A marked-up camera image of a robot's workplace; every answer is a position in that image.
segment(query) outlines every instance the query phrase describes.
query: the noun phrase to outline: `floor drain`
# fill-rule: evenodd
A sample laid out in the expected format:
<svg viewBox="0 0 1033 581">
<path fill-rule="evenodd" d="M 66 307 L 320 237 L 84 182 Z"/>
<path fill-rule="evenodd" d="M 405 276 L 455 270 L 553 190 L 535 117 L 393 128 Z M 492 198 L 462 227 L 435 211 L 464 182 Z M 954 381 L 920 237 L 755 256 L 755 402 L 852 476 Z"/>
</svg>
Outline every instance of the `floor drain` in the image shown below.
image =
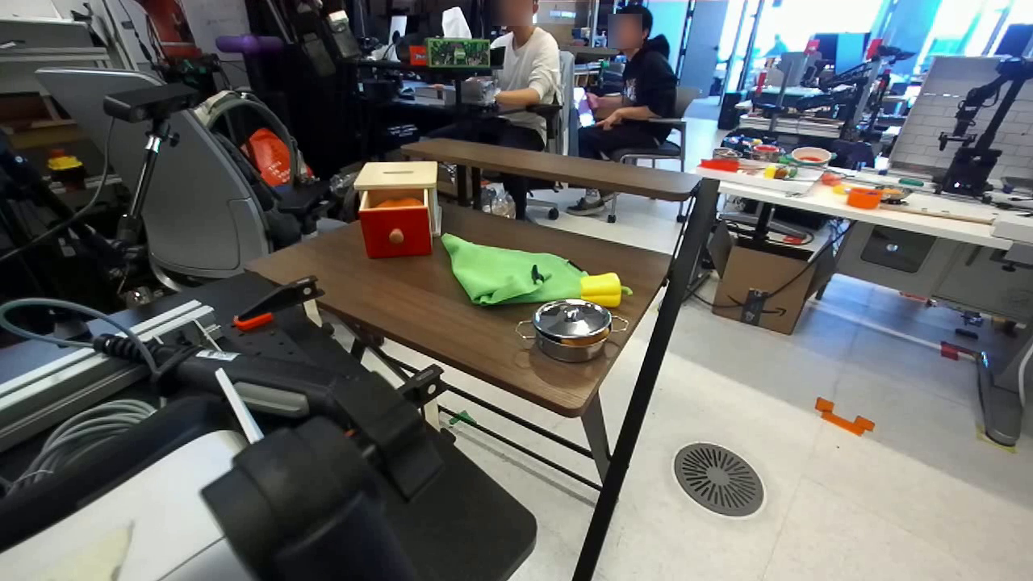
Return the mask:
<svg viewBox="0 0 1033 581">
<path fill-rule="evenodd" d="M 691 502 L 724 517 L 750 517 L 766 502 L 761 479 L 719 447 L 683 447 L 676 476 Z"/>
</svg>

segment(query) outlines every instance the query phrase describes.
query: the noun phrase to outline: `man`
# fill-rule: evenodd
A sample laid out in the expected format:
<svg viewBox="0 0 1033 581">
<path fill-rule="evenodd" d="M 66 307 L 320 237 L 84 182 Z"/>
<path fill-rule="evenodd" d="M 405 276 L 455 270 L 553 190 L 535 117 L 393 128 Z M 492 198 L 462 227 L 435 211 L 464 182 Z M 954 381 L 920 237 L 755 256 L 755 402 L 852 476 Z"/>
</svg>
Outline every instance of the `man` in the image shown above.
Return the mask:
<svg viewBox="0 0 1033 581">
<path fill-rule="evenodd" d="M 503 53 L 503 66 L 495 76 L 497 121 L 455 122 L 435 137 L 497 141 L 509 150 L 546 150 L 546 117 L 529 112 L 529 108 L 557 108 L 557 46 L 532 24 L 540 0 L 500 0 L 508 36 L 495 40 L 492 50 Z M 516 219 L 525 219 L 525 178 L 503 178 L 516 203 Z"/>
<path fill-rule="evenodd" d="M 580 158 L 614 158 L 620 150 L 652 150 L 669 137 L 648 121 L 676 117 L 676 76 L 665 59 L 665 41 L 648 40 L 652 12 L 624 8 L 618 12 L 618 53 L 627 55 L 624 90 L 592 99 L 596 127 L 579 128 Z M 605 194 L 583 194 L 571 213 L 605 211 Z"/>
</svg>

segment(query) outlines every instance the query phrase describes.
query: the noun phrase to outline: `metal bowl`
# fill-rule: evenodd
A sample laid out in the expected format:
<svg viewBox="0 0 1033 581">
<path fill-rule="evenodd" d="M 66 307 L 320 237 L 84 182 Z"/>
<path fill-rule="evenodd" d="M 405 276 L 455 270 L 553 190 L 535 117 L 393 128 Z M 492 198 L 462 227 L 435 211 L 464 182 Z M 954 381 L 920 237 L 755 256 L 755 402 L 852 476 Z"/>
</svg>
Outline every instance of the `metal bowl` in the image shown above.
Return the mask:
<svg viewBox="0 0 1033 581">
<path fill-rule="evenodd" d="M 614 314 L 583 304 L 557 302 L 546 304 L 532 316 L 535 349 L 555 361 L 592 361 L 608 349 Z"/>
</svg>

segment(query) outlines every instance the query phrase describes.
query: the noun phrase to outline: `man in black shirt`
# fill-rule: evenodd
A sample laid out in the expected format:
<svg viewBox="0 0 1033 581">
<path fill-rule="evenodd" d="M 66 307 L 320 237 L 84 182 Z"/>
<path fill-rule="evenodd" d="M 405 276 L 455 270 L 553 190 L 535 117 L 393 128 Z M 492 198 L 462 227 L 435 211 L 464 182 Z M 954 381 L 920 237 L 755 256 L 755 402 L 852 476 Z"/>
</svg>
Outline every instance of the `man in black shirt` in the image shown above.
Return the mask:
<svg viewBox="0 0 1033 581">
<path fill-rule="evenodd" d="M 648 40 L 652 12 L 624 8 L 618 12 L 618 50 L 627 55 L 624 90 L 592 99 L 596 127 L 579 128 L 580 158 L 614 158 L 620 150 L 652 150 L 669 128 L 648 121 L 676 117 L 676 83 L 665 41 Z M 593 213 L 602 194 L 583 194 L 571 213 Z"/>
</svg>

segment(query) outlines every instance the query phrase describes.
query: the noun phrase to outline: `green cloth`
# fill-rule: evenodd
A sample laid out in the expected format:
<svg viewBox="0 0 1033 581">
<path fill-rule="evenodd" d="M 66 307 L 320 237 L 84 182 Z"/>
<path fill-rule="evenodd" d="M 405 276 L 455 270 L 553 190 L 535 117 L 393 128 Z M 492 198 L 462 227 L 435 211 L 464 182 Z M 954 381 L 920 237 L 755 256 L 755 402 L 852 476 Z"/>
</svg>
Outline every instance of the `green cloth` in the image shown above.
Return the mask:
<svg viewBox="0 0 1033 581">
<path fill-rule="evenodd" d="M 473 245 L 448 233 L 443 237 L 443 245 L 452 259 L 458 288 L 478 307 L 580 296 L 583 270 L 562 256 Z"/>
</svg>

